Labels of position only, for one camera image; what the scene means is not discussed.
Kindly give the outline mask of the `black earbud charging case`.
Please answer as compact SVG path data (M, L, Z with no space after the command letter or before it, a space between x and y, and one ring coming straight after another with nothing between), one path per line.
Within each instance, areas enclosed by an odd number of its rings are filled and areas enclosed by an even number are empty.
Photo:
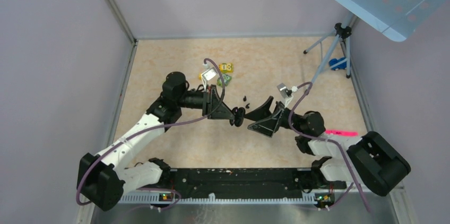
M245 120L245 114L246 114L246 109L244 107L235 107L233 109L234 112L234 120L233 120L233 125L235 127L240 127L242 126L244 120Z

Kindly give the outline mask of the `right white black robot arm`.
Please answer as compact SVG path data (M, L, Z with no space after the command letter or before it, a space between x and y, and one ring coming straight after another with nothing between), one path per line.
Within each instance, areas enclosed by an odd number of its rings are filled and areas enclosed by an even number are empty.
M272 137L280 128L296 129L298 149L318 156L311 181L318 188L331 182L353 182L367 187L378 196L386 196L410 172L411 166L379 133L343 136L326 132L324 119L317 111L293 113L280 101L270 111L273 97L245 115L252 121L248 129Z

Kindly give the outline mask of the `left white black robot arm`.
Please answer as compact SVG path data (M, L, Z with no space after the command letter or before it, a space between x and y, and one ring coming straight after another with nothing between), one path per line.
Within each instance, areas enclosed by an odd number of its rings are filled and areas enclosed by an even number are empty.
M134 168L128 164L154 139L178 122L182 108L200 109L200 119L234 121L236 112L224 102L224 94L208 81L223 76L214 68L201 74L202 90L189 90L182 72L171 72L162 85L160 96L145 111L138 122L116 142L96 154L85 154L80 160L76 201L80 206L95 204L103 211L112 209L123 195L146 185L165 188L170 174L162 165L148 161Z

